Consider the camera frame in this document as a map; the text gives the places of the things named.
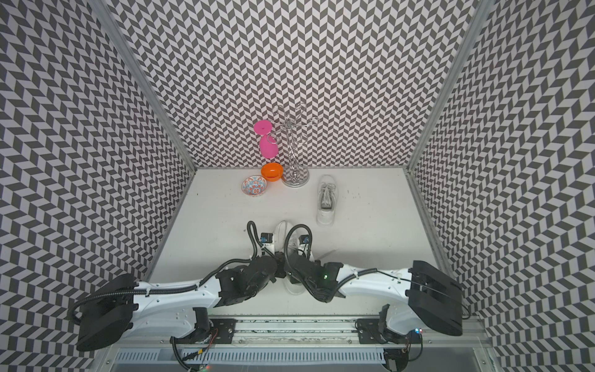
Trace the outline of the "chrome glass holder stand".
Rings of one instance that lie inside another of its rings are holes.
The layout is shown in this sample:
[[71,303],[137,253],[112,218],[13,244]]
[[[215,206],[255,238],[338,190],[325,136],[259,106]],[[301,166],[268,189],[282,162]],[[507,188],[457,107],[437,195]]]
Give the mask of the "chrome glass holder stand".
[[296,103],[293,107],[281,107],[278,110],[280,131],[285,135],[288,165],[284,166],[282,181],[290,188],[305,186],[310,173],[298,156],[298,133],[304,129],[311,129],[319,124],[317,116],[309,115],[305,103]]

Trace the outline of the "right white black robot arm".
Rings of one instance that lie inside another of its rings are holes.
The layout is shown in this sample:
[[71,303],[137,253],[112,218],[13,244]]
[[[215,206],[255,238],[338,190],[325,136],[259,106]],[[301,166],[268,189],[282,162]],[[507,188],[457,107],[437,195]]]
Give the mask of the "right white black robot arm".
[[447,336],[463,335],[461,284],[430,263],[415,260],[410,268],[355,268],[309,260],[299,252],[285,254],[285,271],[319,302],[351,296],[385,301],[379,316],[383,336],[407,336],[428,327]]

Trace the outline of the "white sneaker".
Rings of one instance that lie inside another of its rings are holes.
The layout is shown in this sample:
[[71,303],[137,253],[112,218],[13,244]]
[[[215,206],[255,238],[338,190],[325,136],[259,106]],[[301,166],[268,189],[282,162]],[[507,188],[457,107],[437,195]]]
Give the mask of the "white sneaker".
[[323,175],[319,182],[317,197],[317,223],[321,226],[333,224],[338,204],[338,186],[331,175]]
[[297,267],[299,257],[308,257],[314,261],[311,253],[311,237],[303,229],[296,229],[290,233],[294,225],[287,220],[277,224],[273,232],[272,248],[274,254],[280,254],[284,261],[285,290],[291,295],[301,295],[306,292],[305,286],[294,276],[290,268]]

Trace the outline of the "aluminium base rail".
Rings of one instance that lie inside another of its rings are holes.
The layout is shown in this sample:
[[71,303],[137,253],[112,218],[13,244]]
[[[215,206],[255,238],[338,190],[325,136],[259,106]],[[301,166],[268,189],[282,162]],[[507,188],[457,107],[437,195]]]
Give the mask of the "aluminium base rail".
[[[413,343],[412,336],[381,333],[378,316],[213,316],[215,345],[223,347],[365,347]],[[430,328],[421,335],[424,347],[490,347],[482,322],[476,317],[463,321],[462,336],[447,336]],[[114,347],[168,347],[169,336],[123,337]]]

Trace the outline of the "orange plastic bowl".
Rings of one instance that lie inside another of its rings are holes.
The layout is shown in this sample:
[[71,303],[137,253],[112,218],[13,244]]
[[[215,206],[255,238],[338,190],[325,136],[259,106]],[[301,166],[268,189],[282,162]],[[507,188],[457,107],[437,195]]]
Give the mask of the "orange plastic bowl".
[[284,173],[284,168],[276,162],[268,163],[261,167],[260,173],[267,182],[280,181]]

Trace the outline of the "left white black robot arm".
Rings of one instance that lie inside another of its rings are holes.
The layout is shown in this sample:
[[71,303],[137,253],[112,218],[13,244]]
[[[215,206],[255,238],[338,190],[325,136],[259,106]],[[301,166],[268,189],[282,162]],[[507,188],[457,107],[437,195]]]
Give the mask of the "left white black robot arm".
[[213,275],[196,281],[152,284],[124,274],[78,299],[68,309],[67,319],[78,328],[75,347],[80,352],[139,336],[197,343],[213,328],[209,309],[252,299],[283,276],[281,254],[233,259]]

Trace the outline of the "patterned small bowl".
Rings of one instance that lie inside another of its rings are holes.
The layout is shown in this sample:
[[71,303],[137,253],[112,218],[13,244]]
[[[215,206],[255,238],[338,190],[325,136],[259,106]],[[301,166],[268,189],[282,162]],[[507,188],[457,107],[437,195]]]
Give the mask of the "patterned small bowl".
[[241,191],[244,195],[258,197],[263,195],[268,187],[267,180],[261,175],[253,175],[244,179],[241,184]]

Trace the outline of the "pink plastic wine glass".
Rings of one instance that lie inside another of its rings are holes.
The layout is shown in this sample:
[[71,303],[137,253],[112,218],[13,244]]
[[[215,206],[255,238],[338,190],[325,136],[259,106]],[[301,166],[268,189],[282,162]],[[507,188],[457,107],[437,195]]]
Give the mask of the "pink plastic wine glass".
[[254,132],[260,136],[259,149],[266,159],[273,159],[279,154],[277,141],[272,136],[273,124],[268,120],[260,120],[253,126]]

